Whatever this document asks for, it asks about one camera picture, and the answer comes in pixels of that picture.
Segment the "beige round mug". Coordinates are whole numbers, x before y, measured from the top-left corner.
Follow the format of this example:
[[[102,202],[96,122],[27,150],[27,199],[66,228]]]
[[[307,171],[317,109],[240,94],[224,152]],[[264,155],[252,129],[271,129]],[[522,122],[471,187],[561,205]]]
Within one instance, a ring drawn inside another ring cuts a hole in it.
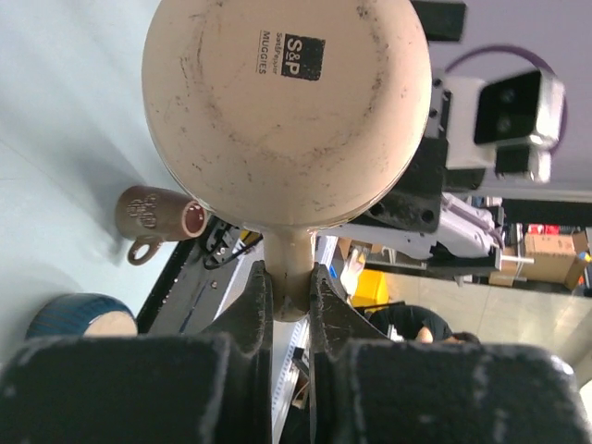
[[[279,322],[309,311],[316,233],[410,164],[431,81],[408,1],[163,1],[142,57],[157,152],[210,212],[263,235]]]

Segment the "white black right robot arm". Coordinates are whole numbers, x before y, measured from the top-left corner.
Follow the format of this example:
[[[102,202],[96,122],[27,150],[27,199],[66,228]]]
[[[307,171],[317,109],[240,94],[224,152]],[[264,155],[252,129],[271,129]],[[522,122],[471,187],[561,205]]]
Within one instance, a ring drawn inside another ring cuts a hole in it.
[[[502,212],[460,198],[479,188],[496,161],[495,149],[473,143],[483,82],[447,68],[432,77],[425,135],[399,182],[364,214],[325,233],[389,247],[441,276],[487,274],[500,266]]]

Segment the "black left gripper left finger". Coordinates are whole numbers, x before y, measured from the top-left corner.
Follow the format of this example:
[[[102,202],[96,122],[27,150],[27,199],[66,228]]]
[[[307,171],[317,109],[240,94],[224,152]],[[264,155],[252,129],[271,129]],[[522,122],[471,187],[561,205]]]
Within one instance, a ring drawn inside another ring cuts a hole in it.
[[[268,443],[272,285],[262,262],[195,335],[49,337],[1,375],[5,443]]]

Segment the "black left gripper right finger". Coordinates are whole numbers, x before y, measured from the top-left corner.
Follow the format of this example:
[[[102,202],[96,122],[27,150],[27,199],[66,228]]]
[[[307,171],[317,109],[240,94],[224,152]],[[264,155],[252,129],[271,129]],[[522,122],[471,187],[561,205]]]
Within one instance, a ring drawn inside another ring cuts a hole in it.
[[[515,344],[394,342],[311,277],[314,443],[577,443],[569,366]]]

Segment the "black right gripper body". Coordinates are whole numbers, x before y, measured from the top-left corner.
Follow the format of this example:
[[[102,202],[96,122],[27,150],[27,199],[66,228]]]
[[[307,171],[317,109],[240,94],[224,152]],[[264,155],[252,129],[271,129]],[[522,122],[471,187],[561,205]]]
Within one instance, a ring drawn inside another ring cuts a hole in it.
[[[457,43],[462,39],[466,14],[464,2],[414,1],[413,7],[429,42]],[[437,230],[447,175],[447,132],[452,97],[444,80],[444,70],[433,68],[424,137],[401,179],[364,213],[367,226],[428,234]]]

